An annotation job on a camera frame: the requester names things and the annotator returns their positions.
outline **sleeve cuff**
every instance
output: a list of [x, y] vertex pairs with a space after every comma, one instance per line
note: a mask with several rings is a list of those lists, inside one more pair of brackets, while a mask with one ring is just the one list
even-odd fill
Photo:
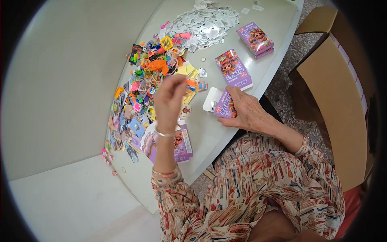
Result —
[[152, 181], [157, 186], [166, 186], [177, 182], [183, 182], [184, 180], [179, 166], [176, 165], [175, 169], [169, 173], [160, 173], [152, 169]]
[[302, 139], [301, 148], [297, 151], [297, 153], [295, 153], [295, 156], [298, 158], [300, 156], [305, 155], [310, 151], [310, 149], [312, 148], [312, 145], [313, 143], [309, 140], [308, 137], [304, 135], [304, 138]]

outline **white wall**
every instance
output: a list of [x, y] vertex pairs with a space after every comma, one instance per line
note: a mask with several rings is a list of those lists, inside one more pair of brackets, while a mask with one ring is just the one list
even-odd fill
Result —
[[125, 56], [160, 2], [48, 0], [42, 6], [2, 90], [1, 153], [9, 180], [101, 152]]
[[159, 215], [150, 214], [111, 172], [97, 156], [9, 184], [39, 241], [158, 241]]

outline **open box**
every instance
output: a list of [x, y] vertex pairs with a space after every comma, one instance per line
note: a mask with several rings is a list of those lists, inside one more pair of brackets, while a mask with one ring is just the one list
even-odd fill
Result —
[[367, 126], [375, 92], [358, 41], [365, 31], [354, 31], [335, 8], [313, 9], [295, 34], [323, 34], [289, 73], [295, 117], [317, 122], [343, 191], [363, 183], [374, 160], [375, 144], [368, 142], [373, 132]]

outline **pile of small toys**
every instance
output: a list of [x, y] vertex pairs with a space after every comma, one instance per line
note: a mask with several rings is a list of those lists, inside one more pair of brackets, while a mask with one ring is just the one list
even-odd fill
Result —
[[133, 45], [127, 59], [137, 70], [130, 71], [130, 80], [115, 92], [108, 122], [111, 133], [110, 140], [106, 141], [108, 152], [110, 149], [126, 150], [133, 162], [139, 161], [137, 154], [141, 147], [138, 143], [146, 128], [157, 119], [153, 95], [169, 75], [186, 75], [181, 117], [189, 116], [190, 106], [187, 105], [196, 92], [208, 89], [208, 84], [199, 79], [199, 71], [183, 58], [189, 38], [189, 33], [182, 33], [159, 40], [155, 34], [153, 40]]

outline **orange toy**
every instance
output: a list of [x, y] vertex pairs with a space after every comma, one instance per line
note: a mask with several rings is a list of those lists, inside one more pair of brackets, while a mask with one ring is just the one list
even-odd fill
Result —
[[165, 60], [154, 60], [151, 61], [148, 64], [145, 64], [149, 70], [162, 70], [163, 71], [163, 76], [166, 76], [169, 68], [167, 66], [167, 62]]

